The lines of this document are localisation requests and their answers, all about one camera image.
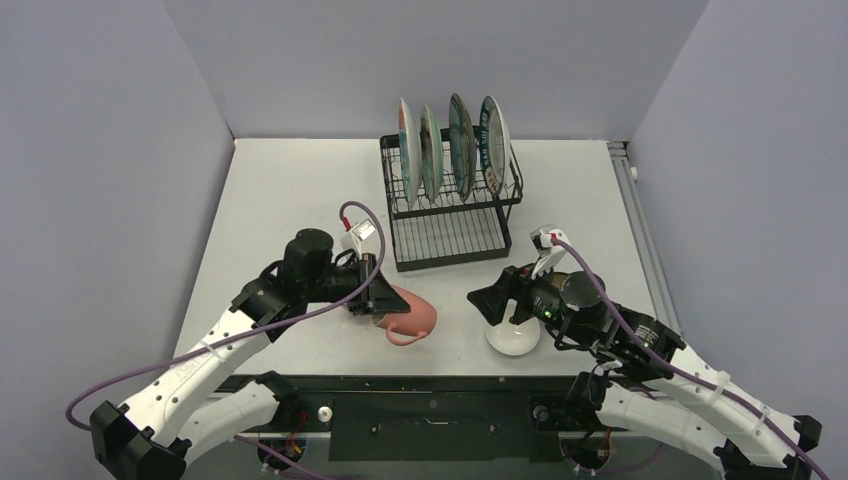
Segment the large pink mug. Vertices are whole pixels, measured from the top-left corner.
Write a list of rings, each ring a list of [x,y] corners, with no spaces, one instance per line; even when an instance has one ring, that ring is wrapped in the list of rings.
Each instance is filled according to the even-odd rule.
[[[411,345],[432,333],[438,313],[424,298],[402,287],[393,286],[410,307],[409,312],[389,313],[375,318],[372,324],[384,330],[386,339],[395,346]]]

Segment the blue glazed plate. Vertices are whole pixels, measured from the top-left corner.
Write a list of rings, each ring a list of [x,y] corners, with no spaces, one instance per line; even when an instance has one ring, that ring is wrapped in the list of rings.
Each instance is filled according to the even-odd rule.
[[[476,138],[469,112],[458,93],[450,98],[448,117],[452,171],[459,197],[465,202],[471,196],[476,174]]]

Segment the red and blue plate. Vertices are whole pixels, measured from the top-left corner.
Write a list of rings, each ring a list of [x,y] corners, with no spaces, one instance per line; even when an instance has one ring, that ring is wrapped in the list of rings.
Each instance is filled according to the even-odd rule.
[[[417,116],[404,98],[399,99],[398,134],[404,194],[412,205],[422,184],[422,151]]]

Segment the light teal flower plate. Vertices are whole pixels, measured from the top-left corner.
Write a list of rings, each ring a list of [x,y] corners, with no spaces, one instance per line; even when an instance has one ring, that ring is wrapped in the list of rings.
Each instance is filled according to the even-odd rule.
[[[438,120],[428,104],[420,111],[422,175],[426,198],[434,202],[444,177],[443,142]]]

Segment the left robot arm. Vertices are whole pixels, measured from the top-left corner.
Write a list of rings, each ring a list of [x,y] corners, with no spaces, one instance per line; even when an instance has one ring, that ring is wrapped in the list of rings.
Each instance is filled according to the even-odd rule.
[[[274,372],[213,403],[207,398],[311,304],[339,303],[357,316],[375,317],[411,309],[374,255],[337,265],[333,245],[322,230],[299,231],[283,258],[248,282],[197,342],[195,357],[123,403],[98,406],[90,416],[98,462],[116,479],[179,479],[188,465],[247,429],[291,427],[298,391]]]

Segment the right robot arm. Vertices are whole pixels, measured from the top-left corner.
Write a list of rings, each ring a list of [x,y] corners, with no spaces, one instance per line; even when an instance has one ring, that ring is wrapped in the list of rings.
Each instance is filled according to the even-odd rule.
[[[583,372],[564,400],[578,427],[595,421],[682,450],[726,479],[809,479],[822,425],[777,412],[711,367],[653,317],[613,302],[600,277],[578,271],[554,283],[529,266],[507,267],[494,284],[468,293],[493,327],[537,322],[598,365],[665,395],[638,395],[607,375]]]

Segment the black wire dish rack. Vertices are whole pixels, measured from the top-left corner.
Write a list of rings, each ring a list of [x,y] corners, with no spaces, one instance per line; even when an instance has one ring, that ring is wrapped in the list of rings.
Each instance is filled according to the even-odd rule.
[[[460,197],[451,166],[448,130],[443,138],[444,178],[438,196],[423,189],[406,198],[402,182],[399,136],[379,139],[396,269],[409,272],[505,258],[512,247],[508,226],[511,209],[523,199],[524,179],[517,155],[509,155],[502,190],[494,196],[478,169],[471,193]]]

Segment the green rimmed white plate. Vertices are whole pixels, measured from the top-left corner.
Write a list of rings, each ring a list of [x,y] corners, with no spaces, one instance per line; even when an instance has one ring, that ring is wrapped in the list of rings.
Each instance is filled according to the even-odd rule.
[[[509,164],[511,144],[508,126],[503,113],[492,96],[486,96],[479,115],[480,161],[487,189],[497,197],[504,183],[506,167]]]

